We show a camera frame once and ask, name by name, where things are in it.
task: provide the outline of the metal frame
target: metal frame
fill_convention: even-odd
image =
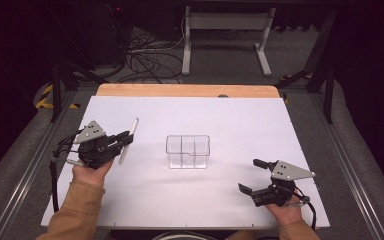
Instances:
[[[14,221],[18,211],[20,210],[21,205],[23,204],[31,185],[33,184],[33,181],[41,167],[42,162],[49,157],[50,143],[55,136],[58,127],[75,96],[76,92],[74,91],[69,91],[67,93],[62,104],[62,111],[59,113],[55,121],[49,124],[38,149],[30,161],[29,166],[26,168],[24,175],[21,177],[21,180],[15,187],[11,199],[9,200],[5,210],[0,217],[0,239],[5,239],[5,235],[11,227],[11,224]]]
[[[367,195],[366,189],[360,182],[354,167],[351,164],[351,160],[346,153],[339,137],[336,133],[333,124],[329,123],[324,116],[324,110],[322,101],[319,99],[317,94],[310,94],[310,100],[316,108],[319,115],[320,121],[323,123],[325,131],[328,133],[330,140],[334,147],[334,152],[337,156],[338,164],[341,167],[342,173],[348,182],[352,194],[354,195],[355,201],[360,208],[364,220],[366,221],[367,227],[372,234],[373,239],[384,239],[384,228],[380,222],[379,217],[373,205]]]
[[[183,51],[182,74],[188,75],[191,61],[191,29],[242,29],[263,30],[263,37],[259,43],[255,43],[255,50],[260,60],[264,76],[272,75],[264,47],[273,22],[275,8],[270,8],[268,13],[196,13],[191,12],[190,6],[186,6],[185,13],[185,48]]]

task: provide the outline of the plastic compartment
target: plastic compartment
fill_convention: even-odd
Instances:
[[[166,139],[169,168],[205,169],[210,157],[210,137],[170,135]]]

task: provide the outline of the metal rail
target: metal rail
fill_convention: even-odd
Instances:
[[[50,123],[50,125],[48,126],[46,133],[43,136],[43,139],[40,142],[38,149],[33,155],[32,160],[30,161],[29,166],[26,168],[24,175],[16,185],[15,190],[11,196],[11,199],[8,201],[8,204],[5,207],[5,210],[0,217],[0,239],[5,238],[6,233],[11,227],[11,224],[14,221],[14,218],[16,217],[18,210],[20,210],[20,207],[23,204],[23,201],[27,193],[29,192],[29,189],[37,175],[37,172],[40,169],[41,163],[43,162],[43,160],[45,160],[45,158],[49,157],[50,142],[52,141],[59,127],[59,124],[61,123],[61,120],[64,118],[64,115],[67,112],[67,109],[69,109],[69,106],[73,101],[75,95],[76,95],[76,92],[74,91],[67,92],[67,95],[65,96],[62,104],[61,113],[56,118],[55,122]]]
[[[333,144],[335,154],[339,166],[341,167],[342,173],[348,182],[352,194],[354,195],[355,201],[366,221],[366,224],[372,234],[373,239],[384,240],[384,228],[380,223],[380,220],[375,212],[375,209],[367,196],[366,190],[360,182],[354,167],[351,164],[351,160],[348,157],[339,137],[336,133],[333,124],[329,124],[323,114],[323,103],[317,94],[309,94],[313,106],[317,109],[318,117],[323,123],[324,129],[328,133],[330,140]]]

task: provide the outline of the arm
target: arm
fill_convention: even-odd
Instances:
[[[293,196],[291,202],[299,202]],[[319,237],[302,219],[300,207],[278,207],[275,204],[266,206],[279,223],[279,239],[281,240],[319,240]]]
[[[104,180],[113,161],[97,170],[73,167],[73,181],[61,209],[49,222],[48,232],[39,236],[46,239],[91,239],[96,229],[101,201],[104,195]]]

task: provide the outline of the table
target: table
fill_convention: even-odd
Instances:
[[[221,94],[229,98],[215,97]],[[98,227],[276,228],[266,208],[256,208],[237,184],[255,190],[270,184],[270,172],[253,166],[253,158],[288,160],[308,169],[283,99],[271,86],[103,84],[81,126],[93,119],[113,135],[128,130],[134,117],[140,118],[135,141],[124,164],[114,164],[107,175]],[[207,169],[168,168],[165,137],[185,132],[210,136]],[[65,165],[58,181],[59,202],[71,178],[71,165]],[[313,179],[296,183],[312,199],[316,226],[328,227]],[[42,225],[49,223],[52,212],[50,202]],[[311,223],[308,207],[303,208],[303,217]]]

